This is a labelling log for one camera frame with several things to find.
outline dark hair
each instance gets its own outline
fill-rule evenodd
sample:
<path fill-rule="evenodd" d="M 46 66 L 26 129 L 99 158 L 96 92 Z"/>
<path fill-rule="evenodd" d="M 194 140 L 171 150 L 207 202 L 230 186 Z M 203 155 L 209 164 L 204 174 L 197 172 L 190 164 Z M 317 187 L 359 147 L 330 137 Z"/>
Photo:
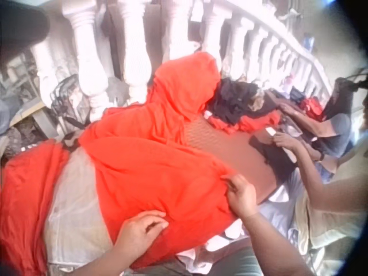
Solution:
<path fill-rule="evenodd" d="M 357 91 L 357 86 L 354 82 L 344 78 L 337 78 L 335 87 L 329 101 L 327 102 L 323 114 L 326 120 L 331 119 L 337 114 L 346 114 L 351 116 L 353 92 Z"/>

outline red fabric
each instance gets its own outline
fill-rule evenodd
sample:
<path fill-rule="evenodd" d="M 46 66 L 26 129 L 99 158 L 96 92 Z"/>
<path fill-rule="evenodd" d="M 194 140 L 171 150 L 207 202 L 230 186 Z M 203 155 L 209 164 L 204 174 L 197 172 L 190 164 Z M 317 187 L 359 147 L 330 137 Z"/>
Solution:
<path fill-rule="evenodd" d="M 80 137 L 96 166 L 97 193 L 112 241 L 122 222 L 144 210 L 170 225 L 133 267 L 205 243 L 234 221 L 221 175 L 232 170 L 186 145 L 184 124 L 197 118 L 220 80 L 207 53 L 161 65 L 143 106 L 109 109 Z"/>
<path fill-rule="evenodd" d="M 274 110 L 267 114 L 266 116 L 252 119 L 247 116 L 242 116 L 240 121 L 236 125 L 229 125 L 221 119 L 214 118 L 210 116 L 208 118 L 208 122 L 215 127 L 216 129 L 222 129 L 226 131 L 228 134 L 233 134 L 234 132 L 241 130 L 247 133 L 253 133 L 260 129 L 266 127 L 272 127 L 279 124 L 281 119 L 280 113 L 277 110 Z"/>
<path fill-rule="evenodd" d="M 20 275 L 47 271 L 42 231 L 53 187 L 68 159 L 61 144 L 46 141 L 11 159 L 3 175 L 0 215 L 2 260 Z"/>
<path fill-rule="evenodd" d="M 324 121 L 323 117 L 323 107 L 321 106 L 319 100 L 316 97 L 306 98 L 300 103 L 300 108 L 305 111 L 305 114 L 316 120 Z"/>

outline white railing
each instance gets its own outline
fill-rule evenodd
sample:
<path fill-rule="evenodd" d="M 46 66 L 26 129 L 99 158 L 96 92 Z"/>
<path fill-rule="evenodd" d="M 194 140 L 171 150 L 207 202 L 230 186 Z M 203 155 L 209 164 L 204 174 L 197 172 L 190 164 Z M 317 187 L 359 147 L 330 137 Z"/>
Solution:
<path fill-rule="evenodd" d="M 144 102 L 152 74 L 143 24 L 149 2 L 62 0 L 62 13 L 69 22 L 59 19 L 58 24 L 51 24 L 47 39 L 32 48 L 45 104 L 50 106 L 49 94 L 60 81 L 58 71 L 75 71 L 66 58 L 78 61 L 80 86 L 92 107 L 91 120 L 98 120 L 103 110 L 112 106 L 106 93 L 112 58 L 109 39 L 101 30 L 106 9 L 116 30 L 120 68 L 129 85 L 129 103 Z M 316 95 L 325 104 L 331 95 L 322 65 L 275 18 L 274 10 L 262 5 L 262 0 L 161 0 L 160 4 L 161 20 L 153 23 L 163 27 L 162 37 L 158 37 L 162 42 L 162 53 L 158 55 L 162 55 L 163 62 L 189 55 L 198 48 L 198 43 L 188 40 L 188 21 L 191 14 L 198 20 L 203 13 L 201 47 L 214 56 L 223 76 L 238 79 L 244 75 L 249 82 L 257 80 L 264 86 L 279 87 L 292 74 L 294 86 L 307 96 Z M 222 59 L 220 33 L 225 20 L 231 32 Z M 60 27 L 67 25 L 73 29 L 71 37 Z M 71 55 L 73 46 L 76 58 Z"/>

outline red cloth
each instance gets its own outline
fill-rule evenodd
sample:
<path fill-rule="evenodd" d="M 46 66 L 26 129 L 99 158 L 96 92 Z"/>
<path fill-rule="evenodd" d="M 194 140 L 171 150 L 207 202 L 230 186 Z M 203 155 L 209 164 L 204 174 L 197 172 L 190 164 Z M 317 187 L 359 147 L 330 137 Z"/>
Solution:
<path fill-rule="evenodd" d="M 281 116 L 279 111 L 274 110 L 266 116 L 259 117 L 256 119 L 249 118 L 248 116 L 242 116 L 240 121 L 236 125 L 229 125 L 221 119 L 210 116 L 208 122 L 216 129 L 222 129 L 228 134 L 241 130 L 247 133 L 253 133 L 266 127 L 272 127 L 278 125 Z"/>
<path fill-rule="evenodd" d="M 323 107 L 321 106 L 319 100 L 316 97 L 306 98 L 300 103 L 300 108 L 305 111 L 305 114 L 316 120 L 316 121 L 324 121 L 323 117 Z"/>
<path fill-rule="evenodd" d="M 46 141 L 11 159 L 3 175 L 0 214 L 2 260 L 20 275 L 47 271 L 42 232 L 54 184 L 68 159 L 61 144 Z"/>
<path fill-rule="evenodd" d="M 184 124 L 198 117 L 220 80 L 207 53 L 161 65 L 143 106 L 109 109 L 80 137 L 96 166 L 97 193 L 112 241 L 122 222 L 162 210 L 170 225 L 134 267 L 205 243 L 234 216 L 221 175 L 232 170 L 186 145 Z"/>

